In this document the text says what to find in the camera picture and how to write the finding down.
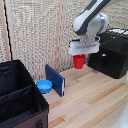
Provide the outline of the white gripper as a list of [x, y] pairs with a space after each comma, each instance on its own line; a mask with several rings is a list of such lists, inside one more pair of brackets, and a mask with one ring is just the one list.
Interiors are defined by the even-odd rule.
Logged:
[[85, 35], [79, 41], [71, 41], [69, 43], [68, 53], [72, 56], [97, 53], [100, 43], [95, 40], [95, 35]]

